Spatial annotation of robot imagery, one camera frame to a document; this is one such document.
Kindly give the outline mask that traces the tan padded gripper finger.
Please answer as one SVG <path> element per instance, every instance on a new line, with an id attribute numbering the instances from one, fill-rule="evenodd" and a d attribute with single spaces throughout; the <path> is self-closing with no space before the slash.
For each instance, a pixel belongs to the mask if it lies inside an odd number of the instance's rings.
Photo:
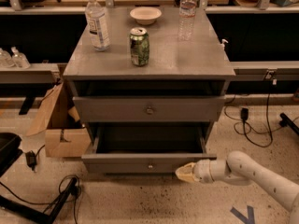
<path id="1" fill-rule="evenodd" d="M 175 175 L 181 181 L 188 182 L 188 183 L 196 182 L 197 179 L 196 179 L 196 177 L 194 175 L 194 172 L 193 172 L 194 166 L 195 166 L 194 162 L 190 162 L 190 163 L 187 163 L 183 166 L 180 166 L 175 171 Z"/>

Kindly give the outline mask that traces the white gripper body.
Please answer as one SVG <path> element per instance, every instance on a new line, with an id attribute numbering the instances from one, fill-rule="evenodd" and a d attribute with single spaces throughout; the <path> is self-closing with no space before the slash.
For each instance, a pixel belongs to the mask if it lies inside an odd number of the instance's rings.
<path id="1" fill-rule="evenodd" d="M 211 160 L 200 160 L 193 167 L 193 173 L 200 183 L 213 183 L 212 174 L 210 171 Z"/>

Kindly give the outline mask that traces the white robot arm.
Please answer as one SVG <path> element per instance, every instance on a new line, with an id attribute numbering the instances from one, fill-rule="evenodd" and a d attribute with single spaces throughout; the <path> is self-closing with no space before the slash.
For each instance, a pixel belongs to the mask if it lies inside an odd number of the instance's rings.
<path id="1" fill-rule="evenodd" d="M 244 152 L 232 151 L 225 160 L 189 162 L 177 168 L 175 174 L 189 183 L 222 181 L 242 186 L 253 181 L 290 213 L 289 224 L 299 224 L 299 185 L 263 167 Z"/>

